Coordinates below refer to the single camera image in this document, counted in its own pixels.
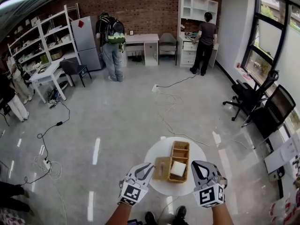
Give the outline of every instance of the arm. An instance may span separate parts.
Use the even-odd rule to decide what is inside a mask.
[[[212,209],[213,225],[233,225],[226,204],[215,206]]]
[[[127,225],[130,212],[131,206],[121,202],[105,225]]]
[[[196,36],[195,39],[193,40],[193,44],[195,44],[195,43],[199,40],[199,38],[201,37],[201,35],[202,35],[202,31],[198,31],[197,36]]]

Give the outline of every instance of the black pants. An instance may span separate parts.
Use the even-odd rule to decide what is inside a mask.
[[[201,67],[201,73],[206,73],[206,69],[208,66],[208,62],[210,61],[210,56],[212,53],[212,49],[213,49],[214,45],[205,45],[202,42],[199,41],[198,47],[197,47],[197,52],[196,52],[196,58],[195,58],[195,63],[192,67],[192,72],[195,73],[197,71],[197,69],[200,66],[200,62],[202,59],[202,55],[204,52],[204,59],[203,59],[203,64]]]
[[[20,185],[0,182],[0,207],[29,212],[30,207],[27,204],[11,198],[16,195],[24,195],[24,189]]]

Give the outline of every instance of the ceiling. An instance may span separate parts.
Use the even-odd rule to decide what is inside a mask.
[[[22,19],[49,1],[51,0],[28,0],[0,10],[0,42]]]

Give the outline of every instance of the white shelf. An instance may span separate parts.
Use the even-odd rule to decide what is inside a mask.
[[[36,42],[38,42],[40,40],[41,40],[41,38],[33,40],[32,43],[28,44],[26,47],[23,47],[22,49],[20,49],[19,51],[17,51],[15,54],[13,54],[13,57],[16,56],[18,53],[22,52],[24,49],[28,48],[29,46],[31,46],[32,44],[34,44],[34,43],[36,43]]]
[[[60,46],[63,46],[63,45],[67,45],[67,44],[70,44],[70,43],[72,43],[72,41],[68,41],[66,43],[59,43],[57,45],[54,45],[53,47],[48,47],[48,50],[50,51],[50,50],[52,50],[54,48],[57,48],[57,47],[60,47]]]
[[[59,13],[57,13],[57,14],[54,14],[53,16],[48,17],[47,19],[41,21],[41,24],[44,24],[44,23],[50,21],[51,19],[53,19],[53,18],[55,18],[55,17],[58,17],[58,16],[60,16],[60,15],[62,15],[62,14],[64,14],[64,13],[65,13],[65,11],[61,11],[61,12],[59,12]]]
[[[58,28],[58,29],[52,29],[51,32],[45,34],[44,37],[47,37],[47,36],[49,36],[49,35],[51,35],[51,34],[53,34],[53,33],[56,33],[56,32],[58,32],[58,31],[61,31],[61,30],[67,29],[67,28],[68,28],[68,26],[64,26],[64,27]]]
[[[9,45],[9,47],[12,47],[17,41],[19,41],[22,37],[24,37],[25,35],[27,35],[28,33],[30,33],[32,30],[34,30],[35,28],[37,28],[37,26],[34,26],[33,28],[29,29],[27,32],[25,32],[22,36],[20,36],[18,39],[16,39],[11,45]]]
[[[41,54],[43,54],[45,51],[43,50],[43,51],[41,51],[41,52],[38,52],[37,54],[34,54],[34,55],[32,55],[31,57],[28,57],[27,59],[25,59],[25,60],[23,60],[22,62],[20,62],[21,64],[22,63],[25,63],[25,62],[27,62],[28,60],[30,60],[30,59],[32,59],[32,58],[34,58],[34,57],[36,57],[36,56],[38,56],[38,55],[41,55]]]

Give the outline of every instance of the glossy floor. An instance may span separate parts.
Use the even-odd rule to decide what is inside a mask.
[[[169,85],[190,76],[188,68],[175,67],[171,60],[162,61],[159,67],[129,64],[124,74],[124,82],[119,83],[107,79],[107,70],[93,72],[92,80],[84,78],[85,88],[77,77],[76,87],[66,88],[64,104],[71,110],[71,118],[45,135],[48,159],[62,165],[62,176],[57,181],[46,176],[26,184],[30,199],[18,197],[35,211],[34,218],[21,214],[31,224],[65,224],[59,193],[68,224],[104,224],[116,208],[119,180],[130,167],[144,161],[148,149],[162,136],[172,136],[162,117],[170,107],[165,104],[172,103],[173,98],[157,97],[151,89],[154,84]],[[215,163],[229,180],[226,203],[235,224],[267,224],[267,211],[271,202],[278,199],[278,186],[268,182],[263,162],[265,146],[251,148],[262,140],[255,126],[240,128],[245,116],[241,114],[232,122],[235,108],[222,105],[234,95],[225,74],[216,67],[204,77],[196,76],[160,91],[177,95],[178,104],[165,116],[173,130],[210,145],[199,144],[207,160]],[[7,127],[0,118],[0,128],[5,129],[0,138],[0,160],[9,167],[14,164],[8,179],[12,184],[23,183],[24,176],[32,181],[42,175],[34,164],[35,156],[43,151],[37,134],[68,118],[64,106],[58,104],[49,109],[38,95],[26,108],[30,117],[24,123],[12,115]],[[218,146],[213,132],[220,135]],[[98,138],[100,146],[95,151]],[[59,168],[59,164],[53,164],[53,173]],[[5,180],[5,168],[2,171],[1,179]],[[151,210],[158,219],[163,211],[159,223],[171,223],[180,205],[187,207],[186,221],[190,225],[212,224],[211,210],[197,207],[192,194],[167,197],[151,187],[132,209],[131,218],[143,221],[146,211]]]

